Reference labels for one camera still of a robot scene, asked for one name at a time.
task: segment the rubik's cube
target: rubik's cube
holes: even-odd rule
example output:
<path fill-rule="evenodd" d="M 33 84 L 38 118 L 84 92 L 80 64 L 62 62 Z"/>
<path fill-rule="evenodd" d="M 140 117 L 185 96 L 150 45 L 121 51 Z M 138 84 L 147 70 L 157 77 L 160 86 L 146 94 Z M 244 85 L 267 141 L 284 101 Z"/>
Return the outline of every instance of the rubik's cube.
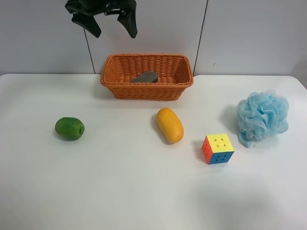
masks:
<path fill-rule="evenodd" d="M 202 145 L 202 151 L 208 164 L 228 162 L 235 152 L 226 133 L 207 135 Z"/>

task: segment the bath sponge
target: bath sponge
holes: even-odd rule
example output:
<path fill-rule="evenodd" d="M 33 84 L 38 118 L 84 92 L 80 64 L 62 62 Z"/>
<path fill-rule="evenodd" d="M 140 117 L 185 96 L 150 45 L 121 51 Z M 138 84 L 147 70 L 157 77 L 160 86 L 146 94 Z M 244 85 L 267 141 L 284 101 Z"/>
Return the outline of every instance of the bath sponge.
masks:
<path fill-rule="evenodd" d="M 253 92 L 237 106 L 240 143 L 248 148 L 256 141 L 287 131 L 288 110 L 287 100 L 275 91 Z"/>

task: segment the lime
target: lime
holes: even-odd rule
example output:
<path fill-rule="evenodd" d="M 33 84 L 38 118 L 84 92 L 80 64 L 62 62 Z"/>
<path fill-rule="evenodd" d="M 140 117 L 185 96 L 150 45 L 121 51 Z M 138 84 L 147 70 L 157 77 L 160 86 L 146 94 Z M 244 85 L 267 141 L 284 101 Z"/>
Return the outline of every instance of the lime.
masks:
<path fill-rule="evenodd" d="M 63 117 L 57 121 L 56 133 L 64 140 L 77 140 L 84 133 L 83 123 L 75 117 Z"/>

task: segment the wicker basket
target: wicker basket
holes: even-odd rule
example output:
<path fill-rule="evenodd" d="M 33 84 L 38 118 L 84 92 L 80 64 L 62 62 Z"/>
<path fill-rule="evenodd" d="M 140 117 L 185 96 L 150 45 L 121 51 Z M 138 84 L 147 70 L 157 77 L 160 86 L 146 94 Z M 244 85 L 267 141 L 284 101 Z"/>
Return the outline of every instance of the wicker basket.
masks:
<path fill-rule="evenodd" d="M 157 83 L 130 83 L 151 70 Z M 118 99 L 173 101 L 193 84 L 189 60 L 183 55 L 120 54 L 110 56 L 100 82 Z"/>

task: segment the yellow mango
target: yellow mango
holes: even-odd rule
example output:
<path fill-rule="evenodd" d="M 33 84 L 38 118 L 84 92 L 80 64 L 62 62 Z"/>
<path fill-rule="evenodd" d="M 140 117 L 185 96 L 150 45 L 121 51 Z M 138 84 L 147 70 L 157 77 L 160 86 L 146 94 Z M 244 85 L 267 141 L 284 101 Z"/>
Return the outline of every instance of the yellow mango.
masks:
<path fill-rule="evenodd" d="M 172 144 L 183 138 L 183 126 L 177 115 L 169 108 L 161 109 L 157 114 L 157 123 L 165 137 Z"/>

